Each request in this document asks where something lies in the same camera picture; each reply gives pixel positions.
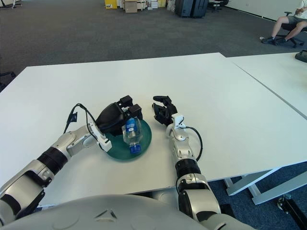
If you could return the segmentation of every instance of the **water bottle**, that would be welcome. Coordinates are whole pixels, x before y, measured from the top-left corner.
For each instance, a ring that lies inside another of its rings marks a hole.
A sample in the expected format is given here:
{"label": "water bottle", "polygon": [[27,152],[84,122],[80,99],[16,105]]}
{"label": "water bottle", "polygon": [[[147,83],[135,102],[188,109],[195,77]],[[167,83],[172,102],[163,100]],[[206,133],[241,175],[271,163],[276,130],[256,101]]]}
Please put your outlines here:
{"label": "water bottle", "polygon": [[142,127],[138,118],[130,118],[122,127],[123,139],[129,145],[130,153],[141,152],[140,140],[142,139]]}

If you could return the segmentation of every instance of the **gray carpet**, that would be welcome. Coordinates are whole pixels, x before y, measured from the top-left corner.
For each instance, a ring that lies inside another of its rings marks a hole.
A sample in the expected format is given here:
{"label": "gray carpet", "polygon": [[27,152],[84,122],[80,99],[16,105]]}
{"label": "gray carpet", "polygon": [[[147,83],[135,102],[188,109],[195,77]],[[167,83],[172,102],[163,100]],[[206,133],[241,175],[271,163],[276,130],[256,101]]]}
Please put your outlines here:
{"label": "gray carpet", "polygon": [[[105,10],[101,0],[24,0],[0,9],[0,72],[19,74],[27,66],[157,58],[220,52],[226,57],[296,52],[302,49],[264,45],[273,22],[229,8],[207,11],[203,19],[179,18],[160,8],[125,14]],[[10,77],[2,78],[8,84]],[[266,191],[307,170],[307,163],[279,170],[258,183]],[[210,183],[221,204],[260,230],[299,229],[276,201],[254,206],[245,190],[227,196],[222,181]],[[307,214],[307,188],[291,192]]]}

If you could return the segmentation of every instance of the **person's leg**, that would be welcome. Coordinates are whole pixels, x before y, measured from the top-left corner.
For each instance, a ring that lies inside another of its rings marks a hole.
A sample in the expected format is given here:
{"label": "person's leg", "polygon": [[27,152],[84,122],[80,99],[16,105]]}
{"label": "person's leg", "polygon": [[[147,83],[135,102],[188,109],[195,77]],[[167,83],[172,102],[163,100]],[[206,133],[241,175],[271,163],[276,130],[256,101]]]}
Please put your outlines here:
{"label": "person's leg", "polygon": [[275,44],[275,37],[277,33],[280,31],[282,24],[294,24],[296,22],[296,18],[294,16],[284,16],[280,17],[274,25],[272,36],[262,40],[264,44]]}
{"label": "person's leg", "polygon": [[300,22],[298,24],[296,24],[296,28],[294,30],[292,30],[288,35],[287,37],[285,37],[286,40],[289,40],[293,37],[295,37],[296,35],[298,35],[303,28],[307,27],[307,22],[306,21],[303,21],[303,22]]}
{"label": "person's leg", "polygon": [[282,24],[289,24],[289,19],[287,16],[280,17],[277,22],[274,25],[273,31],[272,31],[272,37],[275,38],[277,33],[280,31]]}

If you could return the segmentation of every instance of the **shorts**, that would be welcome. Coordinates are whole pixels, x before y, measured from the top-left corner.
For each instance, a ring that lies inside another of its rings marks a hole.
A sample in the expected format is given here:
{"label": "shorts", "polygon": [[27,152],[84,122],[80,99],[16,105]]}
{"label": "shorts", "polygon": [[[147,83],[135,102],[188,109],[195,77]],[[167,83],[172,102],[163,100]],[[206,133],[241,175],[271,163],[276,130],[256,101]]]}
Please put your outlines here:
{"label": "shorts", "polygon": [[298,18],[295,16],[287,16],[287,18],[289,19],[289,24],[298,24],[300,22],[307,22],[307,19],[303,19],[303,18]]}

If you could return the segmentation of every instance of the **green plate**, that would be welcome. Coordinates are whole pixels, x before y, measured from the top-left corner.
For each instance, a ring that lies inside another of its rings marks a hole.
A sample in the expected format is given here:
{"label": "green plate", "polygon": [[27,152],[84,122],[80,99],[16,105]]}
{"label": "green plate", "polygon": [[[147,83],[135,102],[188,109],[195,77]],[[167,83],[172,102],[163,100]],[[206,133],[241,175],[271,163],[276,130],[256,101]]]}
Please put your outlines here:
{"label": "green plate", "polygon": [[138,154],[130,153],[129,145],[123,140],[123,135],[113,136],[112,134],[106,134],[106,137],[111,141],[112,148],[107,152],[111,157],[119,160],[130,160],[135,157],[141,156],[148,149],[150,142],[152,141],[152,131],[146,121],[141,121],[143,138],[140,141],[141,152]]}

